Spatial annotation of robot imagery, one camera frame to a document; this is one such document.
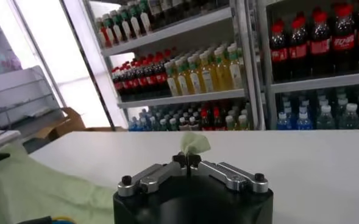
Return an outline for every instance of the green cloth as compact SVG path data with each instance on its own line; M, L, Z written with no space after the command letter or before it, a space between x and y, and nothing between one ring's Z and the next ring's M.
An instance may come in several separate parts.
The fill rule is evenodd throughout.
M50 215L78 224L112 224L114 189L65 175L29 158L21 146L7 145L0 161L0 224Z

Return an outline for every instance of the black screw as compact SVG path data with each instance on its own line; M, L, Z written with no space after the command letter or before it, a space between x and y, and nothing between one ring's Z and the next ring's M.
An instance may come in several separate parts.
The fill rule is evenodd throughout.
M123 185L128 186L132 184L132 177L131 176L123 176L121 181L123 182Z
M263 173L256 173L255 174L255 181L264 182L265 181L265 175Z

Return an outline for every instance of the water bottle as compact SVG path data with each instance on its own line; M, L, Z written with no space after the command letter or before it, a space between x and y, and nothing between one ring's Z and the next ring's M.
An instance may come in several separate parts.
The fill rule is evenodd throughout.
M284 112L286 114L287 119L290 121L291 128L297 129L297 118L296 116L291 112L291 107L284 108Z
M339 129L359 129L359 117L357 114L358 105L348 103L346 111L339 121Z
M278 114L277 129L278 130L291 130L292 129L290 120L287 119L285 112L280 112Z
M297 129L298 130L312 130L312 122L308 118L307 113L300 113L299 119L297 120Z
M331 106L324 105L321 107L321 114L318 117L316 123L316 128L318 130L333 130L335 129L335 121L332 118Z

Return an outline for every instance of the white table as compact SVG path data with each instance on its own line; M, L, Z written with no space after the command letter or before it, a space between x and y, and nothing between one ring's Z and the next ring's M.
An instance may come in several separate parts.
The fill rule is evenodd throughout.
M359 223L359 131L203 132L201 157L262 172L274 191L274 224ZM46 166L115 188L123 175L167 163L180 132L74 132L31 154Z

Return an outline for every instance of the display shelf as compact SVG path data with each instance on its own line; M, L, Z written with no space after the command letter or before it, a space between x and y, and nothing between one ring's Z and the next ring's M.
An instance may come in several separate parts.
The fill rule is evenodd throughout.
M271 90L273 93L285 93L351 85L359 85L359 73L321 79L310 79L297 82L273 84L271 85Z
M244 89L234 89L234 90L214 92L214 93L203 93L203 94L195 94L188 96L165 97L160 99L124 102L124 103L119 103L118 107L120 107L121 109L132 108L132 107L148 107L148 106L175 104L175 103L191 103L191 102L201 102L208 100L230 99L230 98L244 97L244 96L245 96Z
M198 29L200 27L207 26L209 24L216 23L218 21L223 21L232 17L231 9L229 7L219 9L217 11L208 13L206 15L198 15L191 18L188 18L184 21L174 23L171 26L158 30L152 34L131 40L129 42L117 45L112 48L103 49L102 55L108 57L111 55L116 55L120 53L130 52L133 49L136 49L140 46L150 44L165 38L173 37L175 35L185 33L190 30Z

